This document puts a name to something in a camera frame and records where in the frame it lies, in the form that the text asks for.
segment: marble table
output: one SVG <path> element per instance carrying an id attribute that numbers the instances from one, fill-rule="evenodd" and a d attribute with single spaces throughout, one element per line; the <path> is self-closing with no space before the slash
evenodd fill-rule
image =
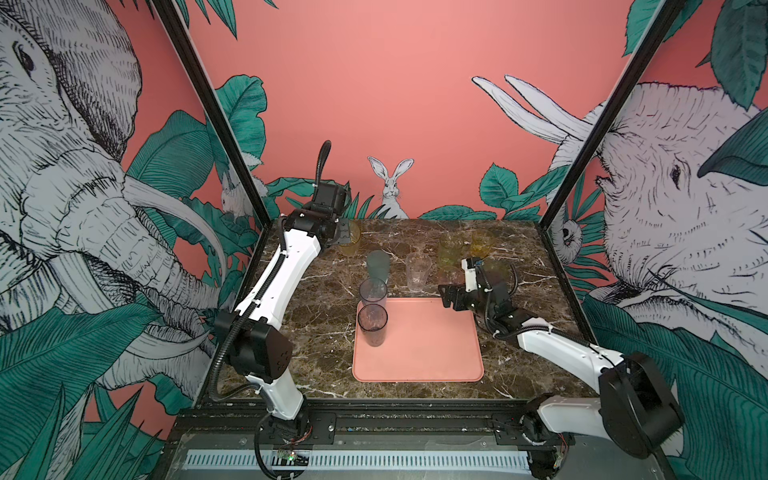
<path id="1" fill-rule="evenodd" d="M 485 374 L 478 382 L 359 382 L 352 375 L 357 289 L 367 278 L 366 255 L 384 250 L 391 255 L 389 296 L 439 296 L 437 275 L 430 275 L 423 293 L 406 287 L 405 257 L 422 251 L 437 260 L 438 241 L 446 231 L 482 228 L 497 243 L 491 258 L 515 265 L 519 287 L 516 305 L 539 314 L 558 328 L 580 336 L 571 308 L 560 288 L 549 257 L 532 222 L 472 220 L 357 220 L 362 229 L 358 252 L 345 257 L 332 247 L 317 257 L 288 303 L 280 330 L 294 343 L 290 370 L 296 386 L 307 397 L 347 399 L 531 399 L 543 392 L 563 396 L 594 396 L 573 375 L 553 363 L 479 331 Z M 259 278 L 277 247 L 274 231 L 264 249 Z M 219 390 L 245 383 L 225 366 Z M 252 398 L 246 391 L 236 398 Z"/>

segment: cable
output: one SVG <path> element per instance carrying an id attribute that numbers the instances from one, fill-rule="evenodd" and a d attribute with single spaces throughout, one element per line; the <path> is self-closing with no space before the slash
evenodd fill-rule
<path id="1" fill-rule="evenodd" d="M 298 470 L 295 472 L 287 472 L 287 477 L 284 474 L 275 475 L 272 473 L 266 466 L 266 463 L 264 463 L 264 459 L 261 457 L 261 449 L 259 448 L 259 437 L 261 436 L 261 427 L 264 425 L 264 422 L 272 416 L 271 412 L 267 412 L 261 419 L 259 420 L 259 423 L 256 425 L 256 432 L 253 434 L 253 453 L 256 455 L 256 461 L 259 464 L 259 469 L 261 472 L 267 476 L 267 478 L 270 478 L 271 480 L 281 480 L 282 478 L 296 478 L 299 475 L 303 474 L 305 470 Z"/>
<path id="2" fill-rule="evenodd" d="M 256 296 L 253 298 L 253 301 L 250 303 L 250 305 L 245 310 L 245 312 L 243 312 L 242 315 L 238 316 L 237 320 L 232 322 L 232 325 L 230 326 L 230 331 L 227 334 L 227 337 L 221 343 L 221 346 L 216 352 L 216 355 L 214 356 L 214 360 L 211 363 L 210 378 L 208 380 L 208 396 L 214 402 L 223 402 L 224 400 L 231 399 L 235 395 L 238 395 L 239 393 L 245 392 L 246 390 L 249 390 L 249 389 L 260 389 L 258 385 L 254 385 L 253 383 L 248 383 L 246 385 L 241 385 L 234 389 L 231 389 L 229 392 L 219 393 L 219 385 L 218 385 L 219 375 L 221 374 L 221 369 L 224 365 L 224 357 L 227 356 L 227 353 L 230 351 L 230 348 L 232 348 L 232 345 L 234 344 L 237 336 L 240 334 L 240 331 L 242 330 L 243 326 L 250 319 L 250 314 L 253 313 L 256 307 L 259 306 L 259 304 L 261 303 L 261 297 L 264 296 L 264 293 L 266 293 L 266 290 L 270 288 L 270 284 L 272 283 L 273 280 L 275 280 L 275 276 L 277 276 L 277 272 L 280 271 L 280 267 L 283 265 L 283 262 L 288 256 L 288 253 L 287 253 L 288 247 L 286 246 L 285 231 L 283 230 L 284 223 L 285 223 L 285 217 L 280 217 L 279 220 L 277 221 L 277 232 L 280 235 L 280 255 L 277 257 L 275 266 L 270 271 L 270 274 L 266 277 L 266 280 L 264 280 L 264 283 L 262 284 L 261 288 L 259 288 L 259 291 L 256 293 Z"/>

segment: metal vent grille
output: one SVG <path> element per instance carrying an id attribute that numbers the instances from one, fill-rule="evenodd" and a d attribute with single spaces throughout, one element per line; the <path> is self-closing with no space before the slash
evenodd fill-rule
<path id="1" fill-rule="evenodd" d="M 310 470 L 464 470 L 529 473 L 526 452 L 424 452 L 420 450 L 302 450 L 309 457 Z M 300 470 L 291 462 L 262 451 L 264 462 L 273 470 Z M 256 456 L 248 450 L 190 450 L 183 470 L 253 470 Z"/>

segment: black metal frame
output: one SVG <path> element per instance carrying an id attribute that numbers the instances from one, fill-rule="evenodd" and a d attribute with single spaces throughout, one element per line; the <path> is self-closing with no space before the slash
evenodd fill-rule
<path id="1" fill-rule="evenodd" d="M 544 216 L 541 217 L 539 226 L 543 230 L 547 230 L 552 225 L 554 216 L 558 214 L 560 208 L 568 199 L 568 195 L 571 194 L 579 177 L 581 177 L 584 169 L 594 157 L 600 142 L 603 141 L 603 137 L 611 129 L 611 125 L 624 107 L 624 102 L 627 101 L 635 85 L 640 81 L 645 68 L 664 40 L 664 36 L 669 31 L 672 22 L 674 22 L 674 19 L 677 18 L 684 6 L 685 0 L 664 0 L 658 15 L 656 15 L 656 18 L 651 22 L 648 30 L 646 30 L 632 59 L 624 69 L 621 79 L 608 98 L 603 113 L 600 114 L 598 121 L 595 122 L 587 140 L 581 146 L 576 160 L 571 165 L 571 169 L 565 175 L 562 185 L 547 207 Z"/>
<path id="2" fill-rule="evenodd" d="M 157 11 L 157 16 L 160 17 L 165 31 L 168 33 L 168 38 L 170 38 L 171 43 L 176 48 L 176 53 L 179 55 L 184 70 L 187 71 L 192 86 L 200 98 L 200 103 L 203 104 L 203 109 L 221 141 L 224 152 L 227 153 L 235 172 L 237 172 L 237 176 L 240 178 L 240 182 L 248 195 L 248 200 L 253 205 L 253 211 L 261 223 L 261 227 L 264 230 L 268 229 L 272 223 L 270 215 L 266 212 L 264 202 L 253 185 L 253 178 L 248 171 L 248 167 L 245 165 L 245 161 L 243 161 L 243 155 L 240 153 L 237 139 L 232 133 L 224 112 L 221 110 L 216 91 L 208 81 L 205 69 L 197 57 L 197 52 L 189 37 L 187 27 L 176 13 L 173 0 L 152 0 L 152 2 L 154 3 L 155 11 Z"/>
<path id="3" fill-rule="evenodd" d="M 190 80 L 192 80 L 196 92 L 200 96 L 209 119 L 222 141 L 224 150 L 230 157 L 237 175 L 253 203 L 257 217 L 263 225 L 263 231 L 260 235 L 256 252 L 251 259 L 246 278 L 243 281 L 243 285 L 250 285 L 253 282 L 253 276 L 259 270 L 258 266 L 270 233 L 270 228 L 272 227 L 272 221 L 252 181 L 250 181 L 250 172 L 243 162 L 237 141 L 232 135 L 227 119 L 221 111 L 216 98 L 216 92 L 210 86 L 207 75 L 189 39 L 187 30 L 177 15 L 173 0 L 153 0 L 153 3 L 170 40 L 179 54 L 182 64 L 187 70 Z M 554 201 L 541 222 L 537 225 L 541 240 L 548 251 L 558 281 L 573 310 L 579 329 L 591 342 L 595 341 L 594 334 L 581 311 L 578 299 L 574 295 L 570 283 L 568 283 L 568 278 L 562 265 L 554 253 L 554 247 L 546 234 L 546 230 L 551 225 L 554 215 L 566 201 L 578 178 L 591 160 L 603 136 L 608 132 L 612 122 L 621 111 L 624 102 L 639 81 L 650 58 L 662 42 L 672 21 L 677 17 L 684 3 L 685 0 L 666 0 L 661 7 L 659 14 L 652 22 L 646 35 L 642 38 L 637 48 L 637 53 L 621 76 L 617 87 L 606 104 L 606 108 L 584 142 L 584 146 L 558 190 Z M 238 301 L 241 301 L 242 293 L 240 292 L 238 295 Z M 182 410 L 179 413 L 174 429 L 168 437 L 164 454 L 152 472 L 152 479 L 159 480 L 165 478 L 184 433 L 249 432 L 249 429 L 255 428 L 258 418 L 266 409 L 261 399 L 234 399 L 224 406 L 212 403 L 206 394 L 208 382 L 209 378 L 206 376 L 204 387 L 201 389 L 200 396 L 196 402 L 197 406 L 192 409 Z M 495 435 L 500 445 L 517 445 L 519 441 L 521 443 L 519 448 L 550 448 L 547 446 L 533 447 L 528 445 L 527 442 L 521 439 L 512 438 L 515 435 L 512 435 L 511 431 L 507 428 L 498 431 L 500 429 L 496 427 L 499 427 L 499 425 L 494 425 L 494 419 L 518 419 L 522 414 L 525 401 L 484 399 L 307 399 L 306 402 L 312 412 L 327 415 L 333 414 L 335 416 L 334 429 L 336 431 L 344 429 L 345 435 L 356 432 L 366 434 L 371 432 L 376 432 L 377 434 L 412 433 L 415 435 L 445 434 L 450 432 L 456 435 L 477 435 L 479 432 L 484 432 L 488 435 Z M 659 458 L 660 463 L 666 463 L 663 454 L 659 456 L 661 457 Z M 662 469 L 667 474 L 667 478 L 674 478 L 668 463 L 662 465 Z"/>

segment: clear plastic cup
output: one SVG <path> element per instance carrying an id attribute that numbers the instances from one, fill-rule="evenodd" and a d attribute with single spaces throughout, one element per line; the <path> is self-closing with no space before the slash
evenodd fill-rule
<path id="1" fill-rule="evenodd" d="M 432 268 L 432 260 L 426 253 L 414 252 L 406 255 L 406 281 L 411 292 L 423 292 Z"/>
<path id="2" fill-rule="evenodd" d="M 360 284 L 360 299 L 363 305 L 375 303 L 384 307 L 386 305 L 386 283 L 378 278 L 369 278 Z"/>
<path id="3" fill-rule="evenodd" d="M 388 316 L 381 305 L 371 303 L 357 313 L 357 324 L 360 325 L 362 337 L 370 346 L 381 346 L 386 338 Z"/>

